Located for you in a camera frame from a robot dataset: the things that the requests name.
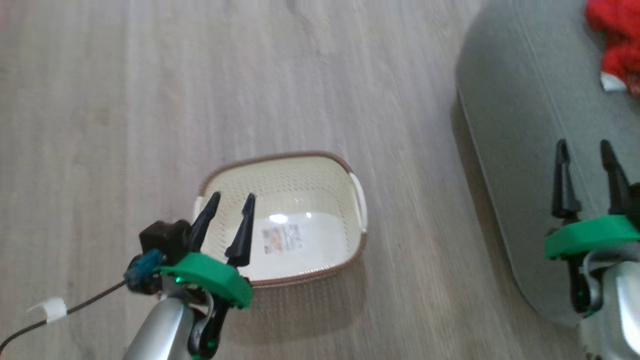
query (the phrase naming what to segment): basket handle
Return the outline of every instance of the basket handle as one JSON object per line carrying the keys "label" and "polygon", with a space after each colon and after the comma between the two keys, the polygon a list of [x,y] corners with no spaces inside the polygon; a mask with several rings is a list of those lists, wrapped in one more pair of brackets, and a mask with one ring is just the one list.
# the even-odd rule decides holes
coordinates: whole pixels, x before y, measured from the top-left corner
{"label": "basket handle", "polygon": [[361,232],[366,233],[367,226],[369,226],[367,201],[364,199],[364,191],[362,190],[362,185],[360,185],[360,180],[358,180],[357,176],[352,172],[349,173],[349,176],[351,176],[353,186],[355,187],[356,212],[358,213],[358,223],[360,224],[360,230]]}

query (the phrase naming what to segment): wooden floor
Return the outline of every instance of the wooden floor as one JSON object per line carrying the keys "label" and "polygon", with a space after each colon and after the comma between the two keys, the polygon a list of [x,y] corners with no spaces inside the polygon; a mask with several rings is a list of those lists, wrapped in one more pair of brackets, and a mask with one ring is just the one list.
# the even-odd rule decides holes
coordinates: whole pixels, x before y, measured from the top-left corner
{"label": "wooden floor", "polygon": [[[343,274],[258,291],[220,359],[576,359],[510,274],[456,102],[481,0],[4,0],[0,338],[118,282],[137,234],[189,218],[205,176],[342,156],[369,202]],[[11,359],[119,359],[154,300],[119,290]]]}

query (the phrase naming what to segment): red cloth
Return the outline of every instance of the red cloth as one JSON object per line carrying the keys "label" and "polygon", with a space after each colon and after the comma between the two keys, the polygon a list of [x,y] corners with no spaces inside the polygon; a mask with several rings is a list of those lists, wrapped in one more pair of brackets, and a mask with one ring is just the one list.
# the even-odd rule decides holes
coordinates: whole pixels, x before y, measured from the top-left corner
{"label": "red cloth", "polygon": [[602,72],[640,96],[640,0],[589,0],[585,16],[591,28],[607,34]]}

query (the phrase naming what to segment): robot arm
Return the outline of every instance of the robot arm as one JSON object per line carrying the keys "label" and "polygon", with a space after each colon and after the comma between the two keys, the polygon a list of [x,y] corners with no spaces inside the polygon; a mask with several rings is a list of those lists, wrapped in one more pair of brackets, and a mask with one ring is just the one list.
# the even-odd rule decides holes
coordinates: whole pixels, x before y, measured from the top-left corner
{"label": "robot arm", "polygon": [[[249,306],[252,288],[237,267],[250,262],[255,196],[249,194],[244,204],[243,220],[225,252],[227,264],[200,253],[219,201],[220,194],[215,193],[193,225],[183,220],[156,222],[140,234],[144,253],[159,251],[164,261],[155,267],[153,277],[127,285],[147,295],[161,290],[166,298],[147,316],[125,360],[210,359],[220,345],[228,310]],[[203,299],[209,308],[206,315],[193,307],[202,305]]]}
{"label": "robot arm", "polygon": [[552,215],[563,226],[547,236],[545,256],[568,265],[573,308],[584,316],[578,329],[587,358],[640,359],[639,186],[629,185],[608,141],[600,152],[609,178],[609,215],[580,221],[568,149],[558,142]]}

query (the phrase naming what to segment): blue connector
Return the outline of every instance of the blue connector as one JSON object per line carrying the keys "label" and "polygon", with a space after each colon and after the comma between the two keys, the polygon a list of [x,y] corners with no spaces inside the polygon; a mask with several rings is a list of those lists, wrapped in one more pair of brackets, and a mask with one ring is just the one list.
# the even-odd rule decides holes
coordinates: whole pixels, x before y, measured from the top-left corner
{"label": "blue connector", "polygon": [[152,249],[141,258],[134,260],[124,273],[127,287],[134,292],[146,293],[146,288],[153,283],[156,268],[163,263],[163,254],[158,249]]}

